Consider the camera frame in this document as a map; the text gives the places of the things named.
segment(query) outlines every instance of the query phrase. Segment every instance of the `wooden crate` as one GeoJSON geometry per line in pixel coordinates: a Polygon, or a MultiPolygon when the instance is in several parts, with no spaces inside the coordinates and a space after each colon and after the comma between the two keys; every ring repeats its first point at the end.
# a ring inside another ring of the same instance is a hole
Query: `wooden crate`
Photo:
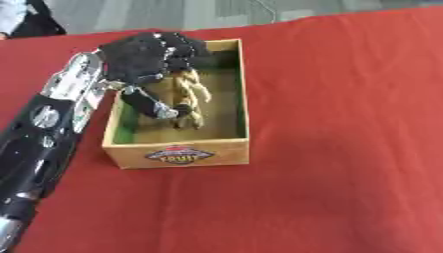
{"type": "MultiPolygon", "coordinates": [[[[241,40],[207,41],[215,66],[199,69],[213,99],[200,106],[205,125],[174,129],[139,114],[116,95],[103,148],[122,169],[249,163],[249,117],[241,40]]],[[[172,80],[149,86],[171,105],[172,80]]]]}

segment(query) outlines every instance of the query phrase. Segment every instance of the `toy figure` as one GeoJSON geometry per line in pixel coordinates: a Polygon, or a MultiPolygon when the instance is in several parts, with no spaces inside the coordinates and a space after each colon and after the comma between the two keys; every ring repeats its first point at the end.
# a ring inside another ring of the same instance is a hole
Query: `toy figure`
{"type": "Polygon", "coordinates": [[[192,121],[194,129],[200,129],[204,125],[199,101],[193,89],[202,92],[206,103],[211,101],[211,93],[200,83],[199,74],[195,69],[185,70],[174,75],[174,109],[179,112],[176,119],[172,121],[174,128],[183,128],[188,119],[192,121]]]}

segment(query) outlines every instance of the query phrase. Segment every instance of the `grey floor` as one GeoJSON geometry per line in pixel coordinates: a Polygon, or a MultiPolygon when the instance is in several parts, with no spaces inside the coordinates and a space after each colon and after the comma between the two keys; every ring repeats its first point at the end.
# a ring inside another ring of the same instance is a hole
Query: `grey floor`
{"type": "Polygon", "coordinates": [[[437,5],[443,0],[45,0],[72,34],[136,28],[246,26],[341,12],[437,5]]]}

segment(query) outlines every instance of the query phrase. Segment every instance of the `robotic arm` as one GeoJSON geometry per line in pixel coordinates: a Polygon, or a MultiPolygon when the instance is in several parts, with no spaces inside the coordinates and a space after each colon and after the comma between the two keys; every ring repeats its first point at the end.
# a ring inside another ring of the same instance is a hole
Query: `robotic arm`
{"type": "Polygon", "coordinates": [[[107,90],[159,119],[178,110],[140,87],[208,64],[205,43],[179,33],[142,33],[79,53],[54,74],[0,135],[0,253],[10,252],[52,193],[107,90]]]}

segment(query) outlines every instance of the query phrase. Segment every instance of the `wire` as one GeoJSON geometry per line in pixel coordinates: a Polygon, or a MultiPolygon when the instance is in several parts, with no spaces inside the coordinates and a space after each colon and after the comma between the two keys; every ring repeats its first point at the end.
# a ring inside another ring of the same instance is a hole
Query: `wire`
{"type": "Polygon", "coordinates": [[[271,14],[272,18],[270,23],[275,23],[277,21],[277,12],[275,9],[272,9],[271,7],[269,7],[269,5],[265,4],[261,0],[249,0],[249,1],[260,4],[263,7],[263,9],[267,10],[271,14]]]}

